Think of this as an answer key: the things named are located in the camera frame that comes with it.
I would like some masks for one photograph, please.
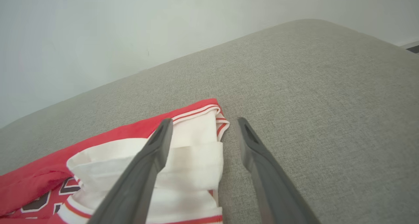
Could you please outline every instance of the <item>red stripe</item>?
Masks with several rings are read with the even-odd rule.
[[[208,224],[208,223],[221,222],[221,221],[223,221],[223,216],[216,215],[216,216],[206,217],[206,218],[201,218],[201,219],[178,221],[178,222],[171,222],[171,223],[166,223],[166,224]]]
[[[77,210],[76,208],[74,208],[73,206],[71,206],[71,205],[68,203],[68,200],[66,200],[66,201],[64,202],[64,205],[67,207],[67,209],[69,209],[70,211],[74,212],[75,214],[77,214],[77,215],[79,215],[79,216],[82,216],[82,217],[84,217],[84,218],[91,218],[91,217],[92,217],[92,215],[89,215],[89,214],[86,214],[86,213],[84,213],[84,212],[81,212],[81,211]]]
[[[209,106],[208,108],[206,108],[206,109],[204,109],[204,110],[202,110],[202,111],[199,111],[199,112],[196,112],[196,113],[193,113],[193,114],[190,114],[190,115],[182,116],[182,117],[180,117],[180,118],[176,118],[176,119],[175,119],[175,120],[173,120],[173,121],[177,121],[177,120],[179,120],[179,119],[181,119],[181,118],[186,118],[186,117],[189,117],[189,116],[192,116],[192,115],[197,115],[197,114],[200,114],[200,113],[204,112],[205,110],[207,110],[207,109],[211,109],[211,108],[214,108],[214,107],[218,107],[218,106],[216,106],[216,105],[214,105],[214,106]]]
[[[226,125],[227,125],[226,123],[223,123],[223,125],[221,125],[221,127],[218,128],[218,130],[217,130],[217,136],[218,136],[218,134],[220,134],[221,129],[223,127],[225,127]]]

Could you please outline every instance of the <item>gray upholstery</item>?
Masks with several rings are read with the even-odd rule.
[[[418,223],[419,56],[319,20],[281,24],[21,118],[0,130],[0,172],[212,97],[231,122],[247,118],[322,223]],[[224,223],[260,223],[235,124],[223,142]]]

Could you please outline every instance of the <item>red fabric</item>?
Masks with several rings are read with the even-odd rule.
[[[216,104],[216,99],[202,100],[185,108],[162,114],[153,118],[124,125],[100,135],[85,139],[55,153],[40,158],[15,171],[0,177],[0,216],[7,215],[27,205],[48,191],[60,188],[60,185],[73,174],[67,169],[67,160],[76,153],[95,145],[127,138],[148,138],[165,118],[173,118],[209,104]],[[0,223],[16,223],[11,215],[3,216]],[[40,223],[35,219],[20,219],[19,223]]]

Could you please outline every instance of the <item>clothing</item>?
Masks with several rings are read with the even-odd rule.
[[[208,200],[206,204],[214,203],[215,206],[212,207],[218,210],[214,213],[219,214],[218,220],[221,221],[221,209],[217,207],[216,197],[212,198],[208,190],[216,190],[221,178],[223,159],[222,143],[219,141],[228,128],[229,122],[223,117],[217,101],[209,99],[170,113],[115,128],[3,175],[0,179],[0,197],[1,200],[8,202],[0,204],[0,215],[14,213],[3,216],[0,223],[7,221],[12,223],[14,221],[12,218],[28,217],[37,217],[39,223],[46,223],[49,218],[51,218],[50,223],[55,223],[61,218],[68,222],[69,212],[79,215],[79,221],[81,221],[79,223],[87,221],[130,159],[144,146],[147,138],[164,118],[173,119],[171,149],[166,167],[157,176],[148,216],[153,217],[153,213],[158,213],[161,209],[165,209],[167,213],[170,211],[174,216],[179,213],[179,210],[176,210],[178,206],[170,206],[174,202],[164,203],[164,197],[171,199],[182,197],[184,200],[197,200],[198,197],[198,200]],[[213,153],[211,158],[215,158],[212,162],[202,157],[203,154],[208,155],[209,152]],[[189,160],[178,159],[187,154],[195,154],[193,156],[195,160],[190,160],[194,162],[185,163]],[[111,167],[116,169],[112,175],[103,173]],[[95,178],[98,174],[102,180]],[[202,175],[205,174],[209,176],[204,179]],[[25,211],[22,207],[37,197],[40,197],[36,201],[38,202],[36,208],[39,210],[22,212]],[[45,200],[45,206],[39,205]],[[159,204],[160,210],[153,208],[157,207],[153,206],[154,203]],[[193,213],[189,215],[190,218],[200,217]],[[177,218],[174,221],[182,221],[182,217]],[[167,220],[153,219],[151,221],[165,223]]]

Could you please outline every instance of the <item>gray surface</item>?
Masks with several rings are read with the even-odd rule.
[[[123,124],[216,97],[247,118],[324,224],[418,223],[419,57],[325,21],[293,21],[115,81],[0,130],[1,172]],[[260,223],[235,125],[226,224]]]

